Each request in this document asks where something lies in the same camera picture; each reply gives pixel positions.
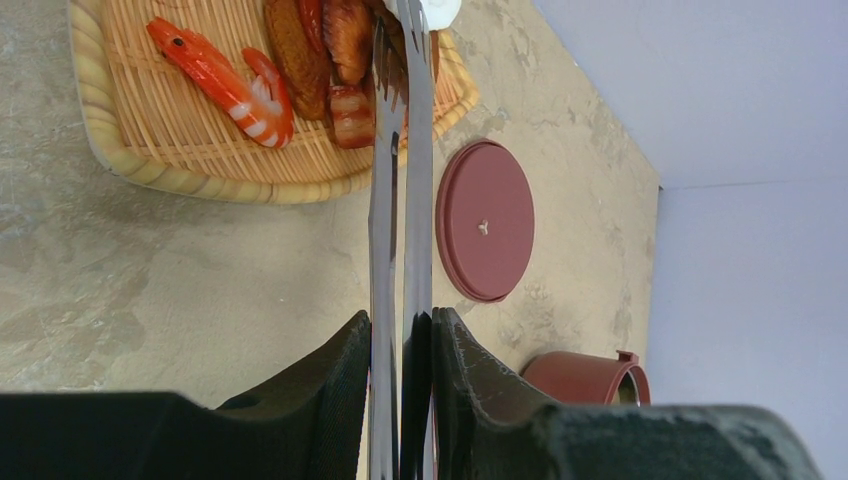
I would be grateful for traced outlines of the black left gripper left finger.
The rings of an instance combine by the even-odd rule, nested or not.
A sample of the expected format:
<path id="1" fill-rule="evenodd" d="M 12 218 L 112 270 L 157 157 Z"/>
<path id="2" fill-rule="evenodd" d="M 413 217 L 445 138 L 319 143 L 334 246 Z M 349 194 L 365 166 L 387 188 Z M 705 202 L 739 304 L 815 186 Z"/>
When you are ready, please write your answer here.
<path id="1" fill-rule="evenodd" d="M 5 394 L 5 479 L 353 479 L 371 323 L 214 409 L 167 391 Z"/>

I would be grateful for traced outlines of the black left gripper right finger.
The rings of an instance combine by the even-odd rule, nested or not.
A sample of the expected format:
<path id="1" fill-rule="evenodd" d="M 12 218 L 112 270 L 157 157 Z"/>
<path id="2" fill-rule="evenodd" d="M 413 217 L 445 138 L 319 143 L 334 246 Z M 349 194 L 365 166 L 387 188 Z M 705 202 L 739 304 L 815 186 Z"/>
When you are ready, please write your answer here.
<path id="1" fill-rule="evenodd" d="M 432 313 L 442 479 L 817 479 L 777 415 L 738 405 L 567 405 Z"/>

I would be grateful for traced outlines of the steel food tongs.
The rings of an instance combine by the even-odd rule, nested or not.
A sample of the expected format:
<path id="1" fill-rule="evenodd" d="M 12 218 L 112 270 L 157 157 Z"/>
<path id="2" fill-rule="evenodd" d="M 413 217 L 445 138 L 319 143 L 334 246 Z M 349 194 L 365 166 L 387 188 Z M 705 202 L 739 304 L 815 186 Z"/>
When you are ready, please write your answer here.
<path id="1" fill-rule="evenodd" d="M 368 217 L 371 398 L 368 476 L 435 479 L 431 359 L 433 54 L 427 7 L 398 1 L 403 41 L 378 19 L 376 136 Z"/>

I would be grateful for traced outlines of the white round rice cracker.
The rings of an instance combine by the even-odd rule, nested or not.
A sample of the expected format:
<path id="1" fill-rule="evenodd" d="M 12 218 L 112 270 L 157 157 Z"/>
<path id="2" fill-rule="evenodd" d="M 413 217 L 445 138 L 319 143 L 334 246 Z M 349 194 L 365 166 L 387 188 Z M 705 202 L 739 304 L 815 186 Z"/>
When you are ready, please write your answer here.
<path id="1" fill-rule="evenodd" d="M 384 0 L 384 6 L 389 12 L 395 16 L 401 25 L 412 26 L 410 21 L 404 23 L 402 13 L 409 7 L 409 13 L 412 19 L 418 19 L 418 11 L 424 15 L 426 27 L 430 32 L 444 30 L 448 28 L 457 17 L 462 1 L 461 0 L 421 0 L 421 1 L 397 1 Z"/>

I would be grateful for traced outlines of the orange fried chicken wing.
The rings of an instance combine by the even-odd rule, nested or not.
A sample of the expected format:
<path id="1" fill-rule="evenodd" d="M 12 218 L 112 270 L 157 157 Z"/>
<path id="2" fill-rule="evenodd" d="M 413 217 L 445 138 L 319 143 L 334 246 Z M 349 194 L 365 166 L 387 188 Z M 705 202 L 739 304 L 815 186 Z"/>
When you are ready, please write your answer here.
<path id="1" fill-rule="evenodd" d="M 369 8 L 360 0 L 327 0 L 323 38 L 339 81 L 357 85 L 370 68 L 373 27 Z"/>

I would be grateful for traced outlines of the dark red steel lunch pot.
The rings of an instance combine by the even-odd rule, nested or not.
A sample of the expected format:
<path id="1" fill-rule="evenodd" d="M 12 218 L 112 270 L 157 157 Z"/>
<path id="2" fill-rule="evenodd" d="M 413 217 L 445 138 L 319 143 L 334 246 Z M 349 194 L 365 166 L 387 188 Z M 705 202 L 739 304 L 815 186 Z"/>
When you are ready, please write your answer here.
<path id="1" fill-rule="evenodd" d="M 619 350 L 615 358 L 552 351 L 532 358 L 521 376 L 566 404 L 651 403 L 647 375 L 629 351 Z"/>

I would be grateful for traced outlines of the dark red round lid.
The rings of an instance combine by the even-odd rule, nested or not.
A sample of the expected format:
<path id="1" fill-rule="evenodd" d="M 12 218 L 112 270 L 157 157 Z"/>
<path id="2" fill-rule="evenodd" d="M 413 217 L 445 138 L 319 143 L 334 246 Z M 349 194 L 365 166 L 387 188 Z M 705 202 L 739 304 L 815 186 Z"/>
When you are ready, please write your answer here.
<path id="1" fill-rule="evenodd" d="M 436 200 L 436 241 L 444 270 L 465 297 L 494 303 L 516 288 L 535 236 L 530 184 L 515 156 L 486 138 L 448 162 Z"/>

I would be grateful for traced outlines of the red white shrimp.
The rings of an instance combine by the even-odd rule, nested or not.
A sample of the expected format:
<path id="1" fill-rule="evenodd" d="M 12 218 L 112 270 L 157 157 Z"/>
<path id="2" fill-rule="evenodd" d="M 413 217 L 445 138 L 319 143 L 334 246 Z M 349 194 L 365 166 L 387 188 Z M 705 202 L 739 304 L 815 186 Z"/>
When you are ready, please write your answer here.
<path id="1" fill-rule="evenodd" d="M 254 142 L 286 147 L 294 136 L 294 110 L 281 73 L 262 51 L 242 49 L 255 77 L 248 80 L 204 35 L 162 17 L 146 30 L 164 57 L 179 67 Z"/>

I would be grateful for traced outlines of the orange fried cutlet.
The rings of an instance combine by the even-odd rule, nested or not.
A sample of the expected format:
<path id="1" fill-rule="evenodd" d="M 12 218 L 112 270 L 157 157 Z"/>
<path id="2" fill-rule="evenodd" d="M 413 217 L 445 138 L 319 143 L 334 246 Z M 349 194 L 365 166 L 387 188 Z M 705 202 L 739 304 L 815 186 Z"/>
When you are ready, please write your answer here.
<path id="1" fill-rule="evenodd" d="M 296 113 L 303 119 L 325 118 L 331 64 L 326 49 L 316 51 L 307 39 L 299 2 L 264 2 L 264 20 L 271 51 L 281 70 Z"/>

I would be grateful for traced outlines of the red chili pepper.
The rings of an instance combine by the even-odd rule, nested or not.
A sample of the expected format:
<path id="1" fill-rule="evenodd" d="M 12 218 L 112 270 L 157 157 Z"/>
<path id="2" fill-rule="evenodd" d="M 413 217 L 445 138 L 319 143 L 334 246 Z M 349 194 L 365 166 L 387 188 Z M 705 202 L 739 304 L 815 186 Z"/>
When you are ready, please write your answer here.
<path id="1" fill-rule="evenodd" d="M 299 0 L 298 9 L 305 33 L 313 42 L 322 41 L 323 1 Z"/>

